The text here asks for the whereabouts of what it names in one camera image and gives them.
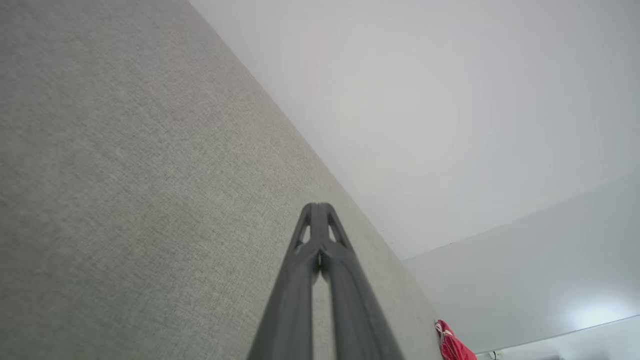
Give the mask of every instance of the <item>red fabric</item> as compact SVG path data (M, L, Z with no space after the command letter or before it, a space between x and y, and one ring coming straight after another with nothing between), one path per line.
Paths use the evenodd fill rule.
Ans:
M440 334L440 352L445 360L477 360L476 355L456 339L447 323L438 320L436 330Z

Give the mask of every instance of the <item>white wall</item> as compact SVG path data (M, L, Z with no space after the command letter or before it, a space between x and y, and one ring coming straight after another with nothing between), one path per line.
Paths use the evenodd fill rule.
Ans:
M505 360L542 360L554 356L564 360L633 360L640 358L638 339L640 316L635 316L501 352Z
M640 313L640 176L405 261L474 352Z

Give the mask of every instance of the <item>gray textured wall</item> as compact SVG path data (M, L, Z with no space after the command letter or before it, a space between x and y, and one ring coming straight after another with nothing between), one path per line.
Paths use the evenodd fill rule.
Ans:
M407 358L440 357L413 278L186 0L3 1L0 42L3 358L243 358L320 200Z

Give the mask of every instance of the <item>wall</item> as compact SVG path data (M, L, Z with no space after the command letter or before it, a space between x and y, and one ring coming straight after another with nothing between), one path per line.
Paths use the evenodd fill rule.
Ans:
M302 206L323 200L407 358L439 358L415 280L187 1L0 17L4 357L242 359Z
M640 313L640 176L405 261L474 352Z
M507 348L504 359L628 360L640 351L640 316Z

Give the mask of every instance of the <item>ceiling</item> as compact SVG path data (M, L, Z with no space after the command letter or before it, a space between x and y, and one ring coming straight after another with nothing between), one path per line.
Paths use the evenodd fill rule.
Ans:
M394 252L640 164L640 3L191 0Z

